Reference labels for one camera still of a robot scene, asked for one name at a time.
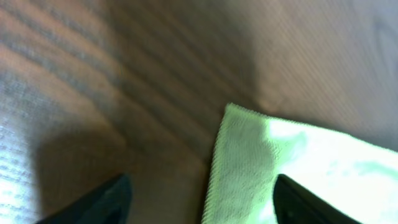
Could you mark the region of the light green microfiber cloth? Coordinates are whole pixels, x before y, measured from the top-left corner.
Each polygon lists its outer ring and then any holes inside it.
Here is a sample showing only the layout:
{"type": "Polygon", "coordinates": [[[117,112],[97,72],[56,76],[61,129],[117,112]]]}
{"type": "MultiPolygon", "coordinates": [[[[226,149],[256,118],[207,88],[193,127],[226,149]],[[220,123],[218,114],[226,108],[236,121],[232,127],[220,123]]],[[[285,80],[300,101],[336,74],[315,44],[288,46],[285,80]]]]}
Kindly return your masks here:
{"type": "Polygon", "coordinates": [[[361,223],[397,222],[396,152],[230,103],[215,142],[203,223],[275,223],[279,174],[361,223]]]}

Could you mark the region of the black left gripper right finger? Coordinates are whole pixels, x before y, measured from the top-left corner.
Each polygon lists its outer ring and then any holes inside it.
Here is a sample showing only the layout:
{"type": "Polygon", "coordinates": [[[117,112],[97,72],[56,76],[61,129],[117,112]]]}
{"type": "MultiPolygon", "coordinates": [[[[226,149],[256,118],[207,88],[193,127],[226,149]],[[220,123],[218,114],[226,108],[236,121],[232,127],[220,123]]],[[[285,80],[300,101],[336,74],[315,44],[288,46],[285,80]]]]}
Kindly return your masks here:
{"type": "Polygon", "coordinates": [[[359,224],[285,174],[277,176],[272,199],[278,224],[359,224]]]}

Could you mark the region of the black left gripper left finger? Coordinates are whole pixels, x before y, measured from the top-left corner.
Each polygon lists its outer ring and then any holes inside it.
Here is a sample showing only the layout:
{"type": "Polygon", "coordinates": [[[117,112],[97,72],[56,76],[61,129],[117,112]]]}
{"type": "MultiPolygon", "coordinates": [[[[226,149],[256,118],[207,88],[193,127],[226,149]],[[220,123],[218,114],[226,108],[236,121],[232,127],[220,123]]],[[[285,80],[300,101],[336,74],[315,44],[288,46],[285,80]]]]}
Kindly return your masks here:
{"type": "Polygon", "coordinates": [[[119,174],[38,224],[126,224],[131,201],[129,177],[119,174]]]}

